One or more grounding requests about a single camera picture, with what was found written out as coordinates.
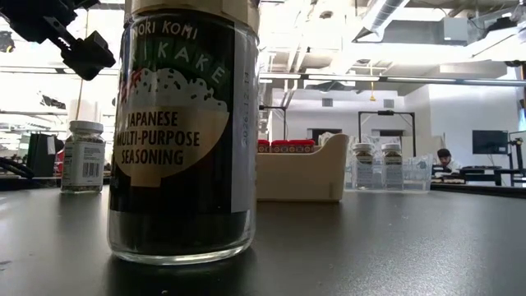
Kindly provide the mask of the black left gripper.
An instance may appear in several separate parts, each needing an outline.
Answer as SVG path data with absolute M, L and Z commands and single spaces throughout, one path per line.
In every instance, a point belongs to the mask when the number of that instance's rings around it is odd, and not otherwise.
M 94 30 L 76 39 L 67 26 L 77 17 L 75 10 L 89 10 L 99 0 L 0 0 L 0 16 L 23 39 L 42 44 L 49 39 L 61 51 L 62 62 L 80 78 L 93 80 L 116 61 L 107 41 Z

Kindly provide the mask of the furikake seasoning glass jar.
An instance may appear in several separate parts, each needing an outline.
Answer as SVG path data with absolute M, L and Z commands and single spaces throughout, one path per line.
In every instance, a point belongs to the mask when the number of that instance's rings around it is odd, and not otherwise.
M 108 204 L 116 257 L 218 261 L 255 233 L 260 0 L 130 0 Z

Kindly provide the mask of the white column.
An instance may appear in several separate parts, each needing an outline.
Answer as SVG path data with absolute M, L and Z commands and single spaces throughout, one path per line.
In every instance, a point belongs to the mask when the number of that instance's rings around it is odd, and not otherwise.
M 100 122 L 102 119 L 102 108 L 98 101 L 77 99 L 70 100 L 67 104 L 68 120 L 81 120 L 90 122 Z

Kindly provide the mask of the black cabinet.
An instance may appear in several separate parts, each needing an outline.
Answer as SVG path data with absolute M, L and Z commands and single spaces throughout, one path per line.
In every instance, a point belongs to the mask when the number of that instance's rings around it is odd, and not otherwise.
M 64 141 L 56 136 L 32 133 L 26 166 L 35 177 L 52 177 L 58 152 L 64 148 Z

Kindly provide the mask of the white plastic caddy bin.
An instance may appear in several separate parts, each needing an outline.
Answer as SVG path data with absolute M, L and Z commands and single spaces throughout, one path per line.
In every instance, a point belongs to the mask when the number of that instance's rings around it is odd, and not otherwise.
M 331 136 L 316 151 L 259 153 L 256 157 L 258 201 L 338 202 L 344 194 L 349 137 Z

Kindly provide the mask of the clear plastic bin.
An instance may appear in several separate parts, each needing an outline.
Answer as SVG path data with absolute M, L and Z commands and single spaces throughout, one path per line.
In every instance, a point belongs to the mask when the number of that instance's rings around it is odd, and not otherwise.
M 371 164 L 363 164 L 350 155 L 345 167 L 344 190 L 429 192 L 431 171 L 431 155 L 403 159 L 402 164 L 384 164 L 382 156 L 375 157 Z

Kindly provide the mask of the person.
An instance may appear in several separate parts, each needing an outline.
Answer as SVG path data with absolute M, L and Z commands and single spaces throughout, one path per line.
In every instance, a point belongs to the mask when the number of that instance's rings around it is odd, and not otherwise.
M 462 169 L 462 165 L 456 162 L 446 148 L 441 148 L 436 152 L 437 161 L 435 166 L 439 167 L 444 173 L 458 173 Z

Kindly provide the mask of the black background desk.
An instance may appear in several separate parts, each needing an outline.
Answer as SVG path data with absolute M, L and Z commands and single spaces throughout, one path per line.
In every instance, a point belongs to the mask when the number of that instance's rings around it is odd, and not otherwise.
M 526 169 L 503 169 L 499 166 L 473 166 L 464 167 L 459 174 L 466 182 L 490 182 L 496 186 L 502 186 L 504 176 L 510 177 L 510 186 L 515 184 L 526 184 Z

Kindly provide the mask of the black monitor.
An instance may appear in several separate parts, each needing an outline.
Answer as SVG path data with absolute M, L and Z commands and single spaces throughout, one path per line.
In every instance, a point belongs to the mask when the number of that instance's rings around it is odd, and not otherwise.
M 507 155 L 508 132 L 499 130 L 473 130 L 474 155 Z

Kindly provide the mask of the black tripod stand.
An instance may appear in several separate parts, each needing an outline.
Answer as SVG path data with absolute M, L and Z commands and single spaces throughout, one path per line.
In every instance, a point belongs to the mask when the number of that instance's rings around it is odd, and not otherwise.
M 517 135 L 522 134 L 522 133 L 526 133 L 526 130 L 508 133 L 508 144 L 515 151 L 515 158 L 516 158 L 518 170 L 524 170 L 524 158 L 523 158 L 523 151 L 522 151 L 524 139 L 521 137 L 517 137 Z

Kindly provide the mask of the black gantry frame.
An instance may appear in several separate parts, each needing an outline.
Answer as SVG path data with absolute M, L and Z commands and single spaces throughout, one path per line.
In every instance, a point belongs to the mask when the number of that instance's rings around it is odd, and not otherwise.
M 369 114 L 369 115 L 378 115 L 378 116 L 395 116 L 399 115 L 403 120 L 406 121 L 406 123 L 412 128 L 412 148 L 413 148 L 413 157 L 417 156 L 417 141 L 416 141 L 416 114 L 415 112 L 396 112 L 394 110 L 388 109 L 388 110 L 378 110 L 378 111 L 358 111 L 358 141 L 362 142 L 362 115 L 363 114 Z M 405 115 L 408 115 L 411 117 L 412 121 L 408 122 L 405 119 Z
M 283 115 L 283 141 L 288 140 L 288 123 L 287 123 L 287 107 L 285 106 L 266 106 L 263 104 L 260 104 L 258 106 L 259 111 L 264 110 L 280 110 Z

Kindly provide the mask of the silver ventilation duct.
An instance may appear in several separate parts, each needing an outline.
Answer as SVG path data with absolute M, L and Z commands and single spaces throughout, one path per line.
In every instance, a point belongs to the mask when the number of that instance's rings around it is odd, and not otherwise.
M 394 19 L 395 13 L 406 7 L 410 0 L 371 0 L 362 18 L 362 28 L 353 42 L 368 35 L 380 36 Z

